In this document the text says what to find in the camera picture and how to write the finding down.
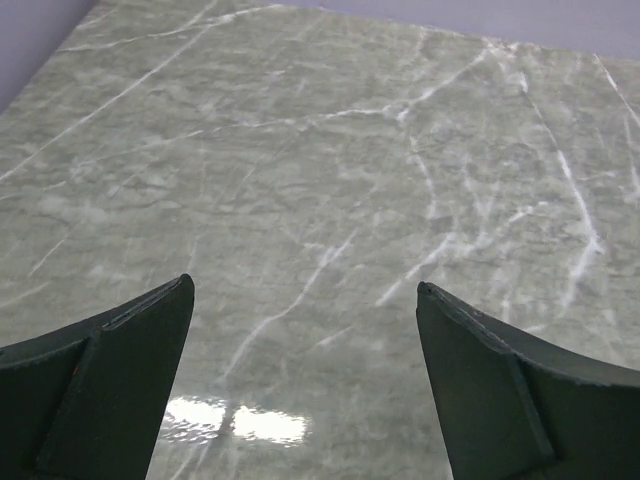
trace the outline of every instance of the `marble tile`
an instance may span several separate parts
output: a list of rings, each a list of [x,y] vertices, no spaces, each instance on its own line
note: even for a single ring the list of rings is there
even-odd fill
[[[420,280],[640,368],[638,79],[314,10],[102,2],[0,117],[0,339],[187,271],[149,478],[447,478]]]

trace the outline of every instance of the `shiny floor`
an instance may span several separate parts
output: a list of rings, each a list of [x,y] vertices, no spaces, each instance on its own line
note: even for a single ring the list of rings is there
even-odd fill
[[[315,10],[104,1],[0,117],[0,339],[187,271],[150,479],[448,478],[418,281],[640,368],[639,79]]]

